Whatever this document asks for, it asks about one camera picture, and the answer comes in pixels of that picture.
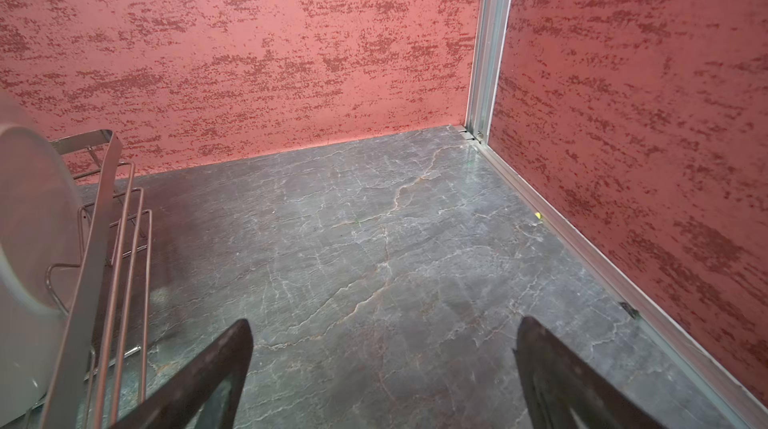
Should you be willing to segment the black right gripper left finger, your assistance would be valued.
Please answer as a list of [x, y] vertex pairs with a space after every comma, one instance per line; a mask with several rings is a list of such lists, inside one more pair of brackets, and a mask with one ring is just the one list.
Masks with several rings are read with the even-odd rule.
[[245, 319], [236, 320], [116, 428], [231, 428], [253, 355]]

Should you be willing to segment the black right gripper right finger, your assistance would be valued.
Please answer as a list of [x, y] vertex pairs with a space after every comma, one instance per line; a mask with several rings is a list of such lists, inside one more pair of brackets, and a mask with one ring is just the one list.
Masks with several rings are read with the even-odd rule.
[[522, 318], [515, 360], [535, 428], [660, 428], [536, 318]]

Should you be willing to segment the plain white large plate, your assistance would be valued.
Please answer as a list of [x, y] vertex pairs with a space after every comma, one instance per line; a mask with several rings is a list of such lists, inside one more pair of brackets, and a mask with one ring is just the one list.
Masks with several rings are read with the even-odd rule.
[[62, 157], [1, 97], [1, 422], [47, 391], [81, 264], [82, 200]]

